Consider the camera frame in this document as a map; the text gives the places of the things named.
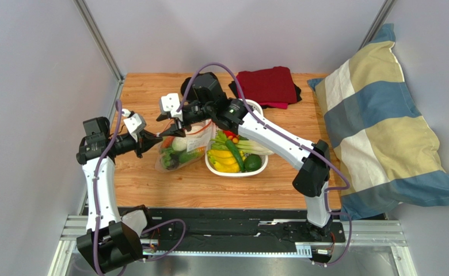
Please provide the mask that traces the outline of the orange carrot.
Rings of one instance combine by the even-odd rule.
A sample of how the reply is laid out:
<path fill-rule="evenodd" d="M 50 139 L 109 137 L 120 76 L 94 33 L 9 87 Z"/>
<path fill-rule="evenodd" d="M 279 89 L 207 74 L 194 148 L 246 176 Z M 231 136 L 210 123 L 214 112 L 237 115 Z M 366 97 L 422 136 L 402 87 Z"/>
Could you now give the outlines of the orange carrot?
<path fill-rule="evenodd" d="M 174 138 L 175 138 L 174 136 L 164 137 L 164 139 L 163 139 L 163 141 L 161 143 L 160 149 L 166 149 L 166 148 L 171 147 Z"/>

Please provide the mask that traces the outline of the white radish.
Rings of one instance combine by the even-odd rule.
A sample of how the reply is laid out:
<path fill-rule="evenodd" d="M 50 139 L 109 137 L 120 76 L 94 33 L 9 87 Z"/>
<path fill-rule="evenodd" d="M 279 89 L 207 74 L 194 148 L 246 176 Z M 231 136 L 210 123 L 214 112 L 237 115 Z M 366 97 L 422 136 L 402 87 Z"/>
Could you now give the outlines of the white radish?
<path fill-rule="evenodd" d="M 172 149 L 177 152 L 189 152 L 205 147 L 210 140 L 210 128 L 200 125 L 185 131 L 186 137 L 176 137 L 172 142 Z"/>

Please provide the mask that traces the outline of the clear orange-zip plastic bag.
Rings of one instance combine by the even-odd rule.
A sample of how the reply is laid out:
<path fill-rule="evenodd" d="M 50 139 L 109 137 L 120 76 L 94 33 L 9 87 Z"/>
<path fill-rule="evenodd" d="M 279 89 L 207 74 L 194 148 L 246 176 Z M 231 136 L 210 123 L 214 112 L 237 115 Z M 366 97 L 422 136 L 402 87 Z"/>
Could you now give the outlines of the clear orange-zip plastic bag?
<path fill-rule="evenodd" d="M 166 173 L 194 163 L 204 156 L 212 136 L 212 121 L 192 125 L 185 137 L 167 136 L 158 146 L 155 169 Z"/>

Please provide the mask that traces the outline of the green apple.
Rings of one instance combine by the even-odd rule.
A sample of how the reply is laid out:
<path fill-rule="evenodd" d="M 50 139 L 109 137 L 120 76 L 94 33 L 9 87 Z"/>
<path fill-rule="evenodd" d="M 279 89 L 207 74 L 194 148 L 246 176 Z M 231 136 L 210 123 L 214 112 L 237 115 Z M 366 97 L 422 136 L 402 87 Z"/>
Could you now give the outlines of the green apple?
<path fill-rule="evenodd" d="M 202 149 L 194 149 L 193 151 L 181 153 L 178 157 L 178 161 L 180 164 L 187 164 L 200 159 L 203 155 L 204 151 Z"/>

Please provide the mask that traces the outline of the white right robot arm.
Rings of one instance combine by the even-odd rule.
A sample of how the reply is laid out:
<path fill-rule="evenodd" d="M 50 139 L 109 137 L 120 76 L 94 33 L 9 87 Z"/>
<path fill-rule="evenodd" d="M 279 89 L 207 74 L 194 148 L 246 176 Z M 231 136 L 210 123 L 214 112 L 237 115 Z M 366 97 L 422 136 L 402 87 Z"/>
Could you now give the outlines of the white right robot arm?
<path fill-rule="evenodd" d="M 317 232 L 327 235 L 332 223 L 325 199 L 330 174 L 327 143 L 297 137 L 252 110 L 244 100 L 229 98 L 213 73 L 199 74 L 188 84 L 194 100 L 181 99 L 177 93 L 160 98 L 157 120 L 174 121 L 162 135 L 184 137 L 184 131 L 193 124 L 211 120 L 221 130 L 255 141 L 279 155 L 298 172 L 292 185 L 305 197 L 307 221 Z"/>

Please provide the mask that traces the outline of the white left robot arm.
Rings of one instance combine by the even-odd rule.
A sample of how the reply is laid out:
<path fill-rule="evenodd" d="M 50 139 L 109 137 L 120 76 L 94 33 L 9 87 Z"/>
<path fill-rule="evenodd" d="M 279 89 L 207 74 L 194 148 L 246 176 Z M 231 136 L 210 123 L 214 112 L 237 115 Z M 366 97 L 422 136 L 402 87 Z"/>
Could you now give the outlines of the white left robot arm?
<path fill-rule="evenodd" d="M 103 274 L 140 260 L 143 249 L 140 235 L 148 225 L 145 206 L 120 214 L 115 196 L 115 158 L 133 151 L 137 157 L 162 138 L 145 130 L 139 114 L 124 120 L 127 133 L 110 136 L 109 120 L 97 117 L 83 122 L 86 136 L 76 154 L 86 177 L 88 220 L 86 233 L 77 238 L 77 249 L 95 271 Z"/>

